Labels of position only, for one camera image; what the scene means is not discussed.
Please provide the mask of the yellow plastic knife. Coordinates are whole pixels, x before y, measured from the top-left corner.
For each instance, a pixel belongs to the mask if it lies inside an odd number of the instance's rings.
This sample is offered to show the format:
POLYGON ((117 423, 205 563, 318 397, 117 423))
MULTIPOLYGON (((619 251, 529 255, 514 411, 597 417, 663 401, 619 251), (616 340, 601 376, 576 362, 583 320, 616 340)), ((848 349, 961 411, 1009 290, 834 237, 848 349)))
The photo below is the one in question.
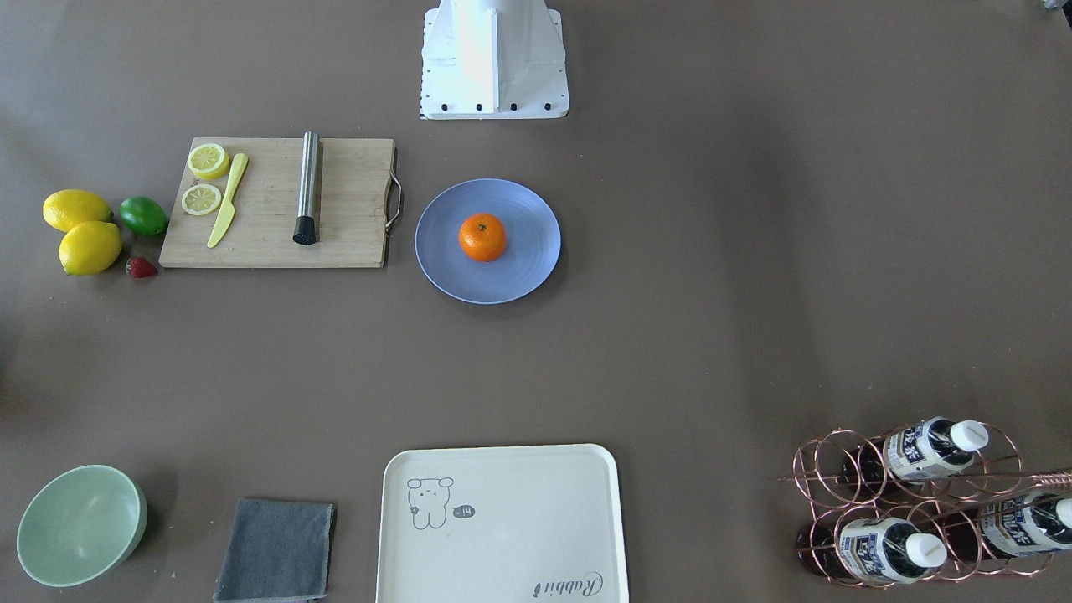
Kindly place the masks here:
POLYGON ((207 248, 215 248, 217 245, 221 242, 222 238, 226 236, 226 233, 229 232, 230 222, 233 222, 236 217, 234 198, 242 178, 244 178, 248 165, 249 157, 243 152, 234 155, 230 158, 229 174, 227 174, 229 176, 227 176, 227 182, 224 188, 222 201, 221 204, 219 204, 214 227, 212 227, 211 234, 206 242, 207 248))

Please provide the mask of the red strawberry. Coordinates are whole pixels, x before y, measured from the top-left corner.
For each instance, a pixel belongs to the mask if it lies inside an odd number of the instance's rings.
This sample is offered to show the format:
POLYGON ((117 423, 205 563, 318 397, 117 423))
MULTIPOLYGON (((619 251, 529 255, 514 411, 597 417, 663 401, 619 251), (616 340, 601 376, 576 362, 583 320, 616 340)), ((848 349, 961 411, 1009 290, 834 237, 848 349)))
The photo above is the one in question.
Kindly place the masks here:
POLYGON ((158 274, 157 265, 150 260, 142 256, 134 256, 126 260, 124 271, 132 279, 145 279, 154 277, 158 274))

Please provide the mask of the lemon slice upper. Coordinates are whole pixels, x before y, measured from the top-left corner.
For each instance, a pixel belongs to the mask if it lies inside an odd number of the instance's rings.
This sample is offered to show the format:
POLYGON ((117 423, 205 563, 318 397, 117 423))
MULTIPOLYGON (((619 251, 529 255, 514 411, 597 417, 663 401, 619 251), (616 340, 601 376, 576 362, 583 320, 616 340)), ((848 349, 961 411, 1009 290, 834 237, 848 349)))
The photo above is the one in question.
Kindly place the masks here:
POLYGON ((213 214, 221 206, 222 198, 222 192, 212 183, 195 183, 183 192, 180 204, 183 206, 184 214, 207 216, 207 214, 213 214))

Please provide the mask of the blue plate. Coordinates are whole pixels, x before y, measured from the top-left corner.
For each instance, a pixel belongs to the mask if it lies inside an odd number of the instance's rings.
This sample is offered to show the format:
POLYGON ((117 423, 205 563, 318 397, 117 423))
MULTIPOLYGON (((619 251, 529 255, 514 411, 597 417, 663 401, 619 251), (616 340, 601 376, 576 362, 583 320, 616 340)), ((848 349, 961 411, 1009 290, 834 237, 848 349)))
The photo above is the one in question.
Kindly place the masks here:
POLYGON ((559 264, 559 218, 522 183, 478 178, 446 188, 426 206, 415 230, 415 252, 425 277, 448 296, 470 304, 505 304, 544 285, 559 264), (466 255, 458 236, 474 214, 493 214, 507 247, 493 262, 466 255))

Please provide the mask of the lemon half lower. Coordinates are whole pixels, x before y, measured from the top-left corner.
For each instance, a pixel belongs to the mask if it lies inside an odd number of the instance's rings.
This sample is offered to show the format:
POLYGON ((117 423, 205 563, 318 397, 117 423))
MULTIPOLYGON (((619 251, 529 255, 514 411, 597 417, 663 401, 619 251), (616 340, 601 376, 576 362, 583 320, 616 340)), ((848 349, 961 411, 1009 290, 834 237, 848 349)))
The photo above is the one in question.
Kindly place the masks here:
POLYGON ((217 142, 203 142, 190 150, 185 164, 196 178, 218 179, 229 172, 230 155, 217 142))

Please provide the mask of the steel muddler black tip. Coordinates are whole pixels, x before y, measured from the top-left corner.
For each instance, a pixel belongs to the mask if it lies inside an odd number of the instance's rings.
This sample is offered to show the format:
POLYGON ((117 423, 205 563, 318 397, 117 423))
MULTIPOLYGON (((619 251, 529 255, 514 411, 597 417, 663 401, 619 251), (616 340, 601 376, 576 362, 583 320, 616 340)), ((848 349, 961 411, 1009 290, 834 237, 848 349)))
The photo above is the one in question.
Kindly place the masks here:
POLYGON ((296 222, 292 232, 292 240, 298 245, 314 245, 318 241, 319 147, 319 135, 314 131, 307 131, 302 138, 296 222))

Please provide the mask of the cream rabbit tray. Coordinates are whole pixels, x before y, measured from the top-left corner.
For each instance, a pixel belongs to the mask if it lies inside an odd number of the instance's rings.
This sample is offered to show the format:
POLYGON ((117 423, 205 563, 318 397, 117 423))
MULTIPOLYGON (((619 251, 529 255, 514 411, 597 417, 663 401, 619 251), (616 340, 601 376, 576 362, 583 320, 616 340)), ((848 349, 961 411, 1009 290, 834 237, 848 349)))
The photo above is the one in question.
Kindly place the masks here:
POLYGON ((616 459, 598 444, 402 451, 379 602, 627 602, 616 459))

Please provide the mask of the grey folded cloth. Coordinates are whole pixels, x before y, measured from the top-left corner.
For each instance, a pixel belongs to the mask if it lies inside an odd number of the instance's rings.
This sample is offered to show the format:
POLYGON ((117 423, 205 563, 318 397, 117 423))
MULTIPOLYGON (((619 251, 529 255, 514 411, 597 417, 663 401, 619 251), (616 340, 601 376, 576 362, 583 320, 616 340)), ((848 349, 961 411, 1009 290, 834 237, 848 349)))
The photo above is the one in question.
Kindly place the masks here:
POLYGON ((239 500, 214 602, 313 602, 327 595, 336 508, 239 500))

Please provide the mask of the green bowl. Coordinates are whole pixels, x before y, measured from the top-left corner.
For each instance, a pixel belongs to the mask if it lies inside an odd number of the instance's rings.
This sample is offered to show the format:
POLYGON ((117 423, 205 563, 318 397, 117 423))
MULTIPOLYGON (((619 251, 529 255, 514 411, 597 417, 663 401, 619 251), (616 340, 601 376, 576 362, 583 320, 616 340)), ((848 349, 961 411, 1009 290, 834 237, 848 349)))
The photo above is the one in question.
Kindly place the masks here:
POLYGON ((32 580, 78 586, 126 561, 147 523, 146 497, 126 473, 80 466, 54 477, 23 512, 17 558, 32 580))

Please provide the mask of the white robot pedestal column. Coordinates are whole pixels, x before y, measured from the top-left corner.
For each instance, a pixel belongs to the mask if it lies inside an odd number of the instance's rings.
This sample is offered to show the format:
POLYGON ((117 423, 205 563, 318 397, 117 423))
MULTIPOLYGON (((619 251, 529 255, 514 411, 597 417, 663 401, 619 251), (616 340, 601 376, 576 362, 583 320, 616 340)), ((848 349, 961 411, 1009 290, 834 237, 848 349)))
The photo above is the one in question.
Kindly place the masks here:
POLYGON ((544 1, 441 1, 422 23, 420 118, 570 113, 562 15, 544 1))

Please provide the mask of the wooden cutting board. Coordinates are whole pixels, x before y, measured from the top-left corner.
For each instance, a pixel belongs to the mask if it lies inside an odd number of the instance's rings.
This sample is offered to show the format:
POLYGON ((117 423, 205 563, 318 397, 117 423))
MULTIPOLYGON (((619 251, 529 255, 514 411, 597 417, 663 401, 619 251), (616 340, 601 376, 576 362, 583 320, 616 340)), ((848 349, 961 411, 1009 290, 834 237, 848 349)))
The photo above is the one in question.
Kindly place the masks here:
POLYGON ((215 137, 229 155, 249 157, 234 196, 236 217, 214 248, 214 214, 191 216, 173 205, 158 256, 168 268, 379 268, 389 225, 399 216, 394 141, 324 137, 314 203, 318 240, 292 240, 297 221, 302 139, 215 137))

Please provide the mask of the yellow lemon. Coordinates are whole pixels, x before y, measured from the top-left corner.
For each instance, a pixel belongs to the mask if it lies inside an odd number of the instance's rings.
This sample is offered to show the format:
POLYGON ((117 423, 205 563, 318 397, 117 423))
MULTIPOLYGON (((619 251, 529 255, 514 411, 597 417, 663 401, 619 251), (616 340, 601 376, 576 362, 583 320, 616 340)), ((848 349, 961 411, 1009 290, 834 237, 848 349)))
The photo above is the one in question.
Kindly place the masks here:
POLYGON ((64 188, 45 198, 42 215, 48 225, 68 233, 84 222, 110 222, 111 206, 91 191, 64 188))
POLYGON ((121 253, 122 237, 118 225, 87 221, 69 230, 58 248, 64 273, 88 276, 107 270, 121 253))

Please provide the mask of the tea bottle front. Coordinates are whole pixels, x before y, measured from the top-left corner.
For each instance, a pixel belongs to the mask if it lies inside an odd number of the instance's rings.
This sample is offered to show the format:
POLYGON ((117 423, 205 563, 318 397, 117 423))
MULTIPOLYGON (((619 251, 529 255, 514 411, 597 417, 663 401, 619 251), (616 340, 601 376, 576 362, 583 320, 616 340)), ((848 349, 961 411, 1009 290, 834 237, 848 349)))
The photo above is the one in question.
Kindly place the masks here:
POLYGON ((922 487, 939 477, 957 476, 988 443, 989 428, 979 420, 930 417, 850 451, 837 481, 870 495, 895 486, 922 487))

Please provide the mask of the orange fruit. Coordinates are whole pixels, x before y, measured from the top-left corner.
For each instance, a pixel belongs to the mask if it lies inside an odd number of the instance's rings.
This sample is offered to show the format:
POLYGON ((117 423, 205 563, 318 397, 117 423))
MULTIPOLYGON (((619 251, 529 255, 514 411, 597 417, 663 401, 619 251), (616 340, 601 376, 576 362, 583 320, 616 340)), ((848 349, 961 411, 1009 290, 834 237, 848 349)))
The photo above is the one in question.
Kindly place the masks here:
POLYGON ((475 262, 495 262, 507 249, 507 231, 494 214, 472 214, 458 230, 458 244, 475 262))

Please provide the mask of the tea bottle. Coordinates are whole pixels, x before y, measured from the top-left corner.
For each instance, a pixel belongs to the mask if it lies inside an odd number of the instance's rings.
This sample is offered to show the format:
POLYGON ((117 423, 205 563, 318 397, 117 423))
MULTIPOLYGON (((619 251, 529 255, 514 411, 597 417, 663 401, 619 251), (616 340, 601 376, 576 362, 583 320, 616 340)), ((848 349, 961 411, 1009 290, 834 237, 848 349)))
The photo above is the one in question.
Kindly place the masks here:
POLYGON ((1071 497, 1038 490, 953 512, 938 520, 962 561, 1015 559, 1071 549, 1071 497))
POLYGON ((796 557, 808 572, 830 580, 884 587, 914 584, 946 561, 942 538, 900 518, 857 518, 813 524, 796 535, 796 557))
POLYGON ((939 477, 957 476, 988 443, 989 428, 979 420, 930 417, 850 451, 837 481, 870 495, 895 486, 922 487, 939 477))

